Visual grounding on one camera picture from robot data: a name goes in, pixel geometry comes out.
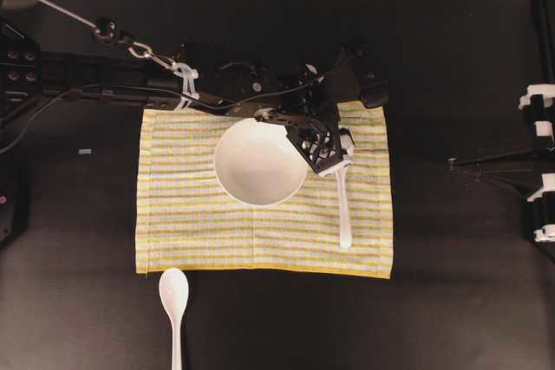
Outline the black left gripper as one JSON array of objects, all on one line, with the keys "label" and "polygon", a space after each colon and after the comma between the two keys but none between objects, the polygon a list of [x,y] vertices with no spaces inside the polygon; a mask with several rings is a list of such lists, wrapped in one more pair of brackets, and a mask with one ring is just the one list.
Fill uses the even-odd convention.
[{"label": "black left gripper", "polygon": [[323,102],[325,74],[310,64],[276,73],[259,63],[235,60],[216,67],[216,114],[253,117],[285,127],[286,138],[309,168],[325,177],[354,156],[350,130],[341,127],[336,103]]}]

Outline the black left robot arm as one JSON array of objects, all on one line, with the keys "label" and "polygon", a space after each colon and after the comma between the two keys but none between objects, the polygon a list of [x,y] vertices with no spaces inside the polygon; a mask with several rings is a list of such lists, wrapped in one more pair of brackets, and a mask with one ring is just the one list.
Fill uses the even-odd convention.
[{"label": "black left robot arm", "polygon": [[31,37],[1,24],[1,124],[36,117],[58,100],[105,101],[163,111],[192,109],[280,125],[316,174],[347,164],[354,140],[340,124],[337,95],[353,81],[354,55],[329,70],[303,67],[278,74],[257,62],[233,60],[202,44],[176,57],[156,55],[102,19],[97,42],[125,47],[128,60],[43,52]]}]

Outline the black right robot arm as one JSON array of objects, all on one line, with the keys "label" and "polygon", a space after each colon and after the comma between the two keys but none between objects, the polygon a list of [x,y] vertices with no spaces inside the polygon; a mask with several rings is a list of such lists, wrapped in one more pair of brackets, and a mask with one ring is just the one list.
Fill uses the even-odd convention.
[{"label": "black right robot arm", "polygon": [[519,97],[528,143],[451,158],[450,172],[516,193],[524,200],[525,234],[537,245],[554,244],[554,0],[532,0],[544,80]]}]

